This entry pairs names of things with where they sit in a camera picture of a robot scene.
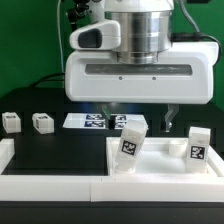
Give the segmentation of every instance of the white cube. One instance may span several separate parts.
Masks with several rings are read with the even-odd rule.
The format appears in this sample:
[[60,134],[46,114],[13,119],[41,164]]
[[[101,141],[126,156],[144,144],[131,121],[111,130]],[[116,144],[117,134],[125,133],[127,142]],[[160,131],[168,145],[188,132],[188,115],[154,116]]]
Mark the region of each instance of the white cube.
[[33,114],[33,126],[40,134],[54,133],[54,120],[47,114]]
[[4,129],[8,134],[21,132],[21,120],[16,113],[3,113],[2,122]]
[[191,127],[187,149],[187,172],[206,173],[211,130]]

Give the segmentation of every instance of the black table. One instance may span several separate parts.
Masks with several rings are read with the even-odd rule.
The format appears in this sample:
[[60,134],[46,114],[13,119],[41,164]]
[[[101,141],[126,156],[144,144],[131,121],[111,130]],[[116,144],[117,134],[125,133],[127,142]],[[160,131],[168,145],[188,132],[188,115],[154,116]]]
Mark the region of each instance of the black table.
[[[170,133],[160,130],[166,105],[109,105],[112,113],[143,114],[147,136],[186,137],[190,126],[212,130],[211,146],[224,152],[224,112],[213,104],[183,105]],[[107,175],[106,137],[119,130],[62,128],[67,113],[102,113],[100,103],[72,103],[63,89],[21,88],[0,99],[0,113],[17,112],[22,133],[6,134],[0,123],[0,140],[15,139],[15,156],[3,175]],[[40,135],[32,125],[33,113],[48,113],[55,133]],[[137,202],[0,202],[0,223],[221,223],[222,203]]]

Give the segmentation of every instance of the small white block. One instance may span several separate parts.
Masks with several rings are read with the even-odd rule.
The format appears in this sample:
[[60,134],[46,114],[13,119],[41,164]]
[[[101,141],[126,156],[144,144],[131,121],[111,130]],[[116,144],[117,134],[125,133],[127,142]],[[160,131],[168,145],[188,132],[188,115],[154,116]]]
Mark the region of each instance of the small white block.
[[147,124],[134,120],[129,120],[124,126],[116,155],[117,173],[134,172],[147,130]]
[[186,171],[191,173],[206,173],[208,164],[208,148],[211,130],[191,127],[187,148]]
[[54,120],[47,114],[33,114],[33,126],[41,134],[54,133]]
[[21,132],[21,120],[16,113],[3,113],[2,122],[4,129],[8,134]]

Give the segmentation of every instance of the black and white marker card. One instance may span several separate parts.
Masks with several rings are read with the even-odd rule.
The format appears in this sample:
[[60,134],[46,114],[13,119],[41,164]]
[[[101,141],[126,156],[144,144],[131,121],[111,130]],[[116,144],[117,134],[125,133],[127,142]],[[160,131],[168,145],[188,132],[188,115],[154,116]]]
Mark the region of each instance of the black and white marker card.
[[90,121],[104,121],[105,119],[103,118],[102,114],[87,114],[86,115],[86,120],[90,120]]
[[85,128],[105,128],[104,121],[86,121]]
[[105,129],[105,119],[101,114],[69,113],[63,125],[74,129]]
[[115,129],[123,129],[128,120],[136,120],[142,123],[146,123],[145,117],[140,114],[111,114],[115,116]]

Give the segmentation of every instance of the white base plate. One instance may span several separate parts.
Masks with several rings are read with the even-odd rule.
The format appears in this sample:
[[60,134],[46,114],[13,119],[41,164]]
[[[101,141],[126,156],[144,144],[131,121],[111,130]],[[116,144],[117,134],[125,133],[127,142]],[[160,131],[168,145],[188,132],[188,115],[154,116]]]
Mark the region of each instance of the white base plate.
[[[137,173],[124,175],[113,172],[119,140],[107,138],[109,176],[0,175],[0,201],[224,202],[224,162],[211,147],[208,173],[189,174],[184,172],[184,161],[175,166],[172,163],[176,159],[169,161],[166,150],[170,138],[146,139]],[[148,159],[151,165],[146,168]],[[6,165],[2,154],[0,167],[4,169]]]

